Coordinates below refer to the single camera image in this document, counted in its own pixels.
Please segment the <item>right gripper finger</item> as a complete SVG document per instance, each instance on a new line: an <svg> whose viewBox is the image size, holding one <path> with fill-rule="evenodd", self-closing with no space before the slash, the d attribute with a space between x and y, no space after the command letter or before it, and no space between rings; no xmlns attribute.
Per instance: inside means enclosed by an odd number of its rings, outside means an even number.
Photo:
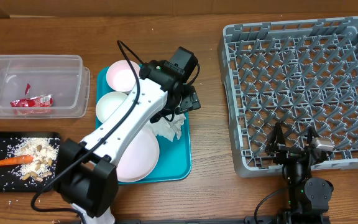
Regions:
<svg viewBox="0 0 358 224"><path fill-rule="evenodd" d="M265 147L266 152L283 152L285 147L285 139L281 127L281 122L275 123L270 137L268 138L267 145Z"/></svg>
<svg viewBox="0 0 358 224"><path fill-rule="evenodd" d="M306 135L306 143L309 146L317 146L317 140L319 140L320 136L313 126L309 126L307 129Z"/></svg>

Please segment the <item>white napkin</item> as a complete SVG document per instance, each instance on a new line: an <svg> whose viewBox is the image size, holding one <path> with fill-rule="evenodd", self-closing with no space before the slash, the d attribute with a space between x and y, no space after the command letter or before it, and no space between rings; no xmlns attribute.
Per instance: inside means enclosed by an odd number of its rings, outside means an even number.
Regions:
<svg viewBox="0 0 358 224"><path fill-rule="evenodd" d="M177 139L181 138L181 127L184 125L185 120L185 115L179 114L175 115L173 121L167 121L165 118L162 118L156 123L148 121L146 126L155 136L163 136L172 142L174 137L177 137Z"/></svg>

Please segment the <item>white bowl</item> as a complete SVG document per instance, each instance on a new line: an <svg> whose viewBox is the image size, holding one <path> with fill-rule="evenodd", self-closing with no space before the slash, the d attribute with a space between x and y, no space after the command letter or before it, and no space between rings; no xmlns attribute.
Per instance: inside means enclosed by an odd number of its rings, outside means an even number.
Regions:
<svg viewBox="0 0 358 224"><path fill-rule="evenodd" d="M125 93L118 91L103 95L96 104L96 117L98 120L104 123L126 98Z"/></svg>

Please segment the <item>red foil snack wrapper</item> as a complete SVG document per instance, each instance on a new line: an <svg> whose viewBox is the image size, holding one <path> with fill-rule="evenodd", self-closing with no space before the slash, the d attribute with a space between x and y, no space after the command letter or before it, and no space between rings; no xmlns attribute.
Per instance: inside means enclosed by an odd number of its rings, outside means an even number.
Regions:
<svg viewBox="0 0 358 224"><path fill-rule="evenodd" d="M28 83L24 93L25 98L10 102L11 107L14 108L14 113L16 115L29 115L51 112L49 107L53 105L52 95L39 95L27 98L30 88L31 85Z"/></svg>

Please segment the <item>orange carrot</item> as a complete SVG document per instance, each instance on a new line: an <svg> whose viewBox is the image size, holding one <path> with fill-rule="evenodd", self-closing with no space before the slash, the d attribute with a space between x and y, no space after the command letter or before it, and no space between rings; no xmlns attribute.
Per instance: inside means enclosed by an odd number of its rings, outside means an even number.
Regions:
<svg viewBox="0 0 358 224"><path fill-rule="evenodd" d="M34 158L30 155L21 155L17 157L10 157L7 159L0 160L0 166L13 166L21 164L29 164L33 162Z"/></svg>

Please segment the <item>rice and peanut scraps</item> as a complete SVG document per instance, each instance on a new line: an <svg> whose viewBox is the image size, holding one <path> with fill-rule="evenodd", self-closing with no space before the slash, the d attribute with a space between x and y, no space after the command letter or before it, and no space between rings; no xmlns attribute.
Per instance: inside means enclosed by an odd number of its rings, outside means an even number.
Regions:
<svg viewBox="0 0 358 224"><path fill-rule="evenodd" d="M41 187L55 176L59 138L12 138L11 140L11 143L3 140L7 148L0 160L21 155L30 155L34 160L29 164L0 166L7 169L5 173L0 174L3 191Z"/></svg>

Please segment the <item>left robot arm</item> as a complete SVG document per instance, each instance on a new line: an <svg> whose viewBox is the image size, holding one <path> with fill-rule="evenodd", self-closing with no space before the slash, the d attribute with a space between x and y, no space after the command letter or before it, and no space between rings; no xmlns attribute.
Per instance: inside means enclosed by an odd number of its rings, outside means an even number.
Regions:
<svg viewBox="0 0 358 224"><path fill-rule="evenodd" d="M147 122L201 107L192 80L200 65L179 47L169 60L144 63L135 87L118 109L81 142L60 145L53 187L82 223L114 223L109 207L118 191L117 165Z"/></svg>

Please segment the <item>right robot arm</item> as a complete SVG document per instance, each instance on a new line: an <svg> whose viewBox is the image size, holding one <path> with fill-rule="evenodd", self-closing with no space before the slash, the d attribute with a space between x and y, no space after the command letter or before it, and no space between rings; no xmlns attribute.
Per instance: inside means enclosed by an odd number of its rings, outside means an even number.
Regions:
<svg viewBox="0 0 358 224"><path fill-rule="evenodd" d="M318 135L313 127L306 132L306 146L287 146L282 124L277 122L268 139L265 151L274 154L273 161L281 164L286 179L288 204L270 219L271 223L329 223L324 213L329 210L333 184L313 177L311 166L324 162L334 151L332 140Z"/></svg>

